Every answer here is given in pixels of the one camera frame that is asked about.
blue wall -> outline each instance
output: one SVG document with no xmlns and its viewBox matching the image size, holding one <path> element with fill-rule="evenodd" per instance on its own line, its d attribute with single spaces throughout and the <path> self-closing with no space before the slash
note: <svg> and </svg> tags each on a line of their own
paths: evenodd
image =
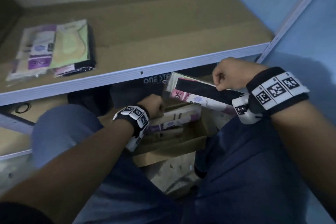
<svg viewBox="0 0 336 224">
<path fill-rule="evenodd" d="M 299 0 L 242 1 L 275 32 Z M 313 0 L 263 63 L 293 72 L 336 124 L 336 0 Z M 307 222 L 334 223 L 313 195 Z"/>
</svg>

black ring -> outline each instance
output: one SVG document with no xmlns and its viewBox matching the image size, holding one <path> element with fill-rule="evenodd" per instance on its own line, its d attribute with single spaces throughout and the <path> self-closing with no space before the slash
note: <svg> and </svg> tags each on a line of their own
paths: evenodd
<svg viewBox="0 0 336 224">
<path fill-rule="evenodd" d="M 19 108 L 21 108 L 21 107 L 23 107 L 23 106 L 27 106 L 27 108 L 26 108 L 26 110 L 24 110 L 23 112 L 19 112 Z M 32 105 L 31 104 L 29 104 L 29 103 L 24 103 L 24 104 L 22 104 L 22 105 L 19 105 L 18 107 L 16 107 L 15 108 L 15 112 L 16 113 L 19 113 L 19 114 L 21 114 L 21 113 L 25 113 L 25 112 L 27 112 L 27 111 L 29 111 L 29 109 L 32 107 Z"/>
</svg>

person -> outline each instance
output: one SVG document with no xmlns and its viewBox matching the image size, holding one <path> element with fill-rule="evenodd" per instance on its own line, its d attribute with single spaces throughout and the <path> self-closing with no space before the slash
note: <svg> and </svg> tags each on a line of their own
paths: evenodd
<svg viewBox="0 0 336 224">
<path fill-rule="evenodd" d="M 213 72 L 218 90 L 241 89 L 267 66 L 227 58 Z M 150 118 L 162 99 L 139 104 Z M 53 108 L 34 126 L 40 169 L 1 197 L 2 223 L 305 223 L 307 186 L 335 209 L 336 129 L 308 100 L 253 125 L 231 119 L 195 167 L 197 192 L 178 203 L 157 189 L 123 153 L 127 120 L 103 127 L 79 105 Z"/>
</svg>

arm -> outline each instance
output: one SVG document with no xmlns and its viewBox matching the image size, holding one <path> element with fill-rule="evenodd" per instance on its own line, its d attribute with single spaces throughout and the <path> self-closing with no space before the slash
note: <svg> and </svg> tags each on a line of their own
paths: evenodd
<svg viewBox="0 0 336 224">
<path fill-rule="evenodd" d="M 139 104 L 148 110 L 150 117 L 161 114 L 159 96 L 151 95 Z M 128 121 L 115 120 L 53 159 L 0 201 L 36 208 L 55 223 L 72 223 L 117 162 L 133 130 Z"/>
<path fill-rule="evenodd" d="M 265 69 L 267 66 L 227 58 L 215 68 L 213 79 L 218 90 L 241 89 Z M 301 174 L 313 187 L 336 198 L 335 126 L 308 100 L 275 113 L 271 119 Z"/>
</svg>

leg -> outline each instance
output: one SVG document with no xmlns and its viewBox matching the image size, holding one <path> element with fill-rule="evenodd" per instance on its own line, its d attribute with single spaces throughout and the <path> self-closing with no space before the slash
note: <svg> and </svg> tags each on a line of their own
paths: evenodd
<svg viewBox="0 0 336 224">
<path fill-rule="evenodd" d="M 305 223 L 308 189 L 269 120 L 233 118 L 198 152 L 207 175 L 185 214 L 208 223 Z"/>
<path fill-rule="evenodd" d="M 31 135 L 36 166 L 42 167 L 101 128 L 103 125 L 97 117 L 79 105 L 47 111 Z M 180 212 L 179 205 L 155 187 L 131 159 L 122 155 L 74 222 L 170 223 L 179 221 Z"/>
</svg>

